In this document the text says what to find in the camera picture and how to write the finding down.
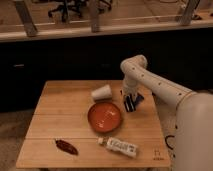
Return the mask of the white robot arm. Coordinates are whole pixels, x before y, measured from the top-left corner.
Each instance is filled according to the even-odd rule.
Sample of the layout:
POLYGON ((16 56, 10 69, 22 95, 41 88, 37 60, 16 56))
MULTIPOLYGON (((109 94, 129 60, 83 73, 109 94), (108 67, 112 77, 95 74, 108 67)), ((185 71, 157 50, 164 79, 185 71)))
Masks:
POLYGON ((147 59, 123 60, 126 108, 136 100, 141 83, 176 110, 173 171, 213 171, 213 94, 193 91, 147 70, 147 59))

